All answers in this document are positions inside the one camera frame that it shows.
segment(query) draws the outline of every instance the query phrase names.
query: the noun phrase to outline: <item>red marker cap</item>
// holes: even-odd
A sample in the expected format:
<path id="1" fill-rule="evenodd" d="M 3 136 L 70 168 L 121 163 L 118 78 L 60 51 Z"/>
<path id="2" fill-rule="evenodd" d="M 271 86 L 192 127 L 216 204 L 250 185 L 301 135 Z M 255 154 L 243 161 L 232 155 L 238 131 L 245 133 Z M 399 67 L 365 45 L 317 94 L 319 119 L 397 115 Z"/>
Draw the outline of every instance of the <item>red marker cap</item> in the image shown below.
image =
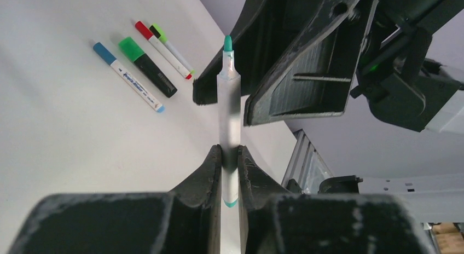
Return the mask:
<path id="1" fill-rule="evenodd" d="M 153 35 L 153 33 L 141 22 L 138 21 L 135 23 L 135 28 L 145 37 L 145 39 L 149 40 Z"/>

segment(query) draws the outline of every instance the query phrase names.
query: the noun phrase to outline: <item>blue marker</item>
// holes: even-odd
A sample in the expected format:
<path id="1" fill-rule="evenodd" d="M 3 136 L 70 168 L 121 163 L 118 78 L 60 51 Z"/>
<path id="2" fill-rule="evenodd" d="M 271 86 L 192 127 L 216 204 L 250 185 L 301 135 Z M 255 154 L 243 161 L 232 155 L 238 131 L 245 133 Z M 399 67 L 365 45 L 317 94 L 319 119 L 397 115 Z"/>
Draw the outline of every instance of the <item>blue marker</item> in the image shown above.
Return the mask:
<path id="1" fill-rule="evenodd" d="M 145 90 L 145 87 L 113 56 L 100 42 L 94 45 L 94 51 L 121 76 L 121 78 L 138 93 L 138 95 L 148 103 L 155 111 L 161 113 L 164 106 L 151 93 Z"/>

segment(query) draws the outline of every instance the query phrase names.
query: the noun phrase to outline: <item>light green marker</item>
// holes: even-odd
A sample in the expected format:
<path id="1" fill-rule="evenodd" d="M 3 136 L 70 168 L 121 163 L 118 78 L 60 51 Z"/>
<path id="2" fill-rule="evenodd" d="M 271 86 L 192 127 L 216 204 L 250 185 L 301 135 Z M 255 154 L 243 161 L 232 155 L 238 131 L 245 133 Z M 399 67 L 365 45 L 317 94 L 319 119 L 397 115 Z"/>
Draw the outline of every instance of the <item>light green marker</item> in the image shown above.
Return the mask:
<path id="1" fill-rule="evenodd" d="M 152 24 L 150 26 L 150 31 L 153 32 L 153 35 L 161 41 L 164 46 L 182 63 L 182 65 L 187 68 L 190 74 L 194 74 L 195 70 L 193 67 L 188 63 L 188 61 L 181 55 L 181 53 L 174 48 L 174 46 L 167 40 L 166 34 L 164 31 L 156 24 Z"/>

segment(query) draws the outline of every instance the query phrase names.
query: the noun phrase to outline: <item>red marker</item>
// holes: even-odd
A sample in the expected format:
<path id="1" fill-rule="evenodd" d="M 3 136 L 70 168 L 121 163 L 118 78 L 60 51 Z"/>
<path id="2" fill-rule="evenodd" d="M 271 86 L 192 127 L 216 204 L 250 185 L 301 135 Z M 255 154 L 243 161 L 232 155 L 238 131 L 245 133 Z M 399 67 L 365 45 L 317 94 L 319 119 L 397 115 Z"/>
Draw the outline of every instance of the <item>red marker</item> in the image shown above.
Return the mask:
<path id="1" fill-rule="evenodd" d="M 164 46 L 153 33 L 141 22 L 135 23 L 135 28 L 147 39 L 153 47 L 174 67 L 185 79 L 191 79 L 192 75 L 182 63 Z"/>

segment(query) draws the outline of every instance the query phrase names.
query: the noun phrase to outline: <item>wall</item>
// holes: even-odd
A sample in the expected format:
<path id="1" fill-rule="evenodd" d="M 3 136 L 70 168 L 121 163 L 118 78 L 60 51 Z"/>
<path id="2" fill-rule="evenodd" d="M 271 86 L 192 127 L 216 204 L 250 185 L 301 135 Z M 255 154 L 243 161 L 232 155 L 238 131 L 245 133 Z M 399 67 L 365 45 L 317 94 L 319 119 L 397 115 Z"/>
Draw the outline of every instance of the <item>wall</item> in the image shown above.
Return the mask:
<path id="1" fill-rule="evenodd" d="M 245 0 L 201 0 L 224 33 L 235 25 Z M 428 57 L 462 67 L 464 12 L 439 30 Z M 382 123 L 366 99 L 349 99 L 345 115 L 287 122 L 304 129 L 335 175 L 403 177 L 464 172 L 464 136 L 421 133 Z"/>

